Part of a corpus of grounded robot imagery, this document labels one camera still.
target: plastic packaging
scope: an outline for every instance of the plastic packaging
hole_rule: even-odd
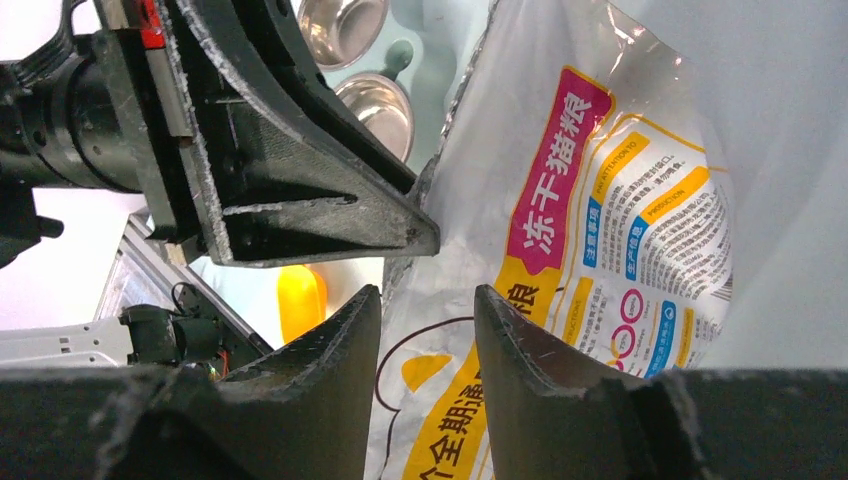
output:
[[[730,301],[732,201],[692,84],[606,2],[496,3],[420,185],[442,251],[387,265],[366,478],[492,477],[479,284],[611,368],[698,363]]]

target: stainless steel cup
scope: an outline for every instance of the stainless steel cup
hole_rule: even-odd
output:
[[[415,125],[406,94],[397,84],[382,75],[362,73],[342,82],[336,95],[377,140],[406,162]]]
[[[371,47],[388,11],[389,0],[303,0],[298,23],[318,66],[337,70]]]

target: food package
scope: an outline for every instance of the food package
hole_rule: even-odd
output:
[[[698,364],[731,297],[732,198],[692,88],[605,1],[493,5],[419,185],[441,253],[387,266],[366,478],[492,478],[477,285],[610,368]]]

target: brown curved line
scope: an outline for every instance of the brown curved line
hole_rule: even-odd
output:
[[[401,345],[412,340],[413,338],[417,337],[418,335],[421,335],[422,333],[429,332],[430,330],[435,330],[437,328],[441,328],[441,327],[444,327],[446,325],[450,325],[452,323],[458,323],[458,322],[463,322],[463,321],[468,321],[468,320],[474,320],[474,317],[457,317],[457,318],[452,318],[450,320],[445,320],[443,322],[434,323],[433,325],[430,325],[429,327],[425,327],[425,328],[422,328],[421,330],[410,333],[409,335],[404,337],[400,342],[398,342],[394,347],[389,349],[389,351],[386,352],[386,356],[384,356],[383,360],[380,362],[380,366],[377,367],[377,379],[374,382],[374,396],[377,397],[377,401],[380,402],[380,405],[382,405],[383,408],[385,408],[386,410],[389,410],[391,412],[395,412],[395,413],[400,412],[399,408],[390,407],[385,401],[383,401],[383,397],[380,395],[380,375],[383,373],[383,367],[386,366],[386,362],[388,362],[389,357],[391,357],[392,354],[395,353],[395,351],[397,351],[397,349],[401,347]]]

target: black cylinder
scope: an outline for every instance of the black cylinder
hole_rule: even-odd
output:
[[[69,59],[31,95],[0,106],[0,180],[140,191],[100,67]]]

